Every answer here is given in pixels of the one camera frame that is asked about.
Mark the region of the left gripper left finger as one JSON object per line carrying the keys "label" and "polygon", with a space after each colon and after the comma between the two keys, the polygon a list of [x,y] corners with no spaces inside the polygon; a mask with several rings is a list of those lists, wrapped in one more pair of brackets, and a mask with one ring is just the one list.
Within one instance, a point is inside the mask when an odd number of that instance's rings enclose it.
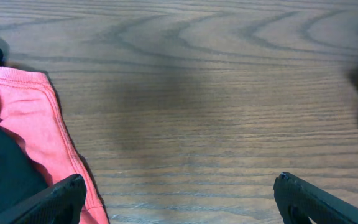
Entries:
{"label": "left gripper left finger", "polygon": [[79,224],[86,185],[73,174],[0,213],[0,224]]}

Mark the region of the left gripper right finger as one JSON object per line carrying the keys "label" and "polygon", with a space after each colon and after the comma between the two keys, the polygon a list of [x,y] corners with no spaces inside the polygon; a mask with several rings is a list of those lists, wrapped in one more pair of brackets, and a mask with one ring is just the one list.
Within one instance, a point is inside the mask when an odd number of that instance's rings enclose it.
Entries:
{"label": "left gripper right finger", "polygon": [[276,177],[274,199],[284,224],[358,224],[358,208],[289,173]]}

